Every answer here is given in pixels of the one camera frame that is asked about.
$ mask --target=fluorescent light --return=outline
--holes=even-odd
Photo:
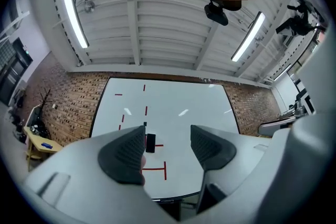
[[[243,53],[248,48],[252,40],[255,38],[264,20],[265,20],[265,15],[262,12],[259,12],[254,23],[252,24],[251,29],[249,30],[246,37],[244,38],[243,42],[240,44],[236,52],[231,57],[231,60],[233,62],[238,61],[240,57],[243,55]]]
[[[69,20],[71,22],[72,28],[76,34],[79,44],[82,48],[87,48],[88,43],[84,37],[83,30],[80,26],[80,21],[77,15],[77,10],[75,7],[75,0],[64,0],[65,7],[67,9],[67,13],[69,16]]]
[[[180,114],[179,114],[179,117],[180,116],[183,116],[185,113],[187,113],[189,111],[189,109],[186,109],[186,110],[183,110]]]
[[[129,116],[132,116],[131,111],[130,111],[128,108],[124,108],[124,110],[126,111],[126,113],[127,113]]]
[[[281,72],[281,74],[279,76],[277,76],[274,81],[276,81],[283,73],[285,73],[289,68],[291,67],[291,65],[289,65],[283,72]]]

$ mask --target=ceiling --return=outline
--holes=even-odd
[[[243,1],[241,10],[226,11],[225,27],[206,17],[208,0],[88,1],[96,5],[92,13],[84,11],[84,0],[76,0],[76,6],[89,47],[72,44],[84,65],[176,67],[258,81],[285,49],[283,37],[274,33],[290,16],[284,8],[290,0]],[[259,11],[266,19],[258,41],[237,62],[231,61]],[[64,20],[64,13],[59,17]],[[66,24],[64,30],[70,31]]]

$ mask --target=yellow table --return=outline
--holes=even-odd
[[[43,138],[41,136],[38,136],[36,134],[33,134],[32,131],[30,130],[30,127],[23,127],[23,132],[28,136],[29,138],[29,142],[28,142],[28,171],[30,169],[30,158],[32,156],[32,148],[33,145],[35,146],[35,148],[40,151],[40,152],[45,152],[45,153],[56,153],[59,152],[63,147],[58,144],[56,141],[50,140],[50,139],[46,139]],[[51,145],[53,148],[46,148],[44,146],[42,146],[42,143],[47,143],[49,145]]]

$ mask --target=blue object on table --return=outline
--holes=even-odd
[[[44,146],[44,147],[46,147],[46,148],[52,148],[52,146],[49,145],[49,144],[47,144],[47,143],[42,143],[41,145]]]

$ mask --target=red line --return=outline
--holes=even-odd
[[[156,170],[164,170],[165,168],[142,168],[143,170],[151,170],[151,171],[156,171]]]
[[[164,166],[164,180],[167,180],[166,162],[163,162],[163,166]]]

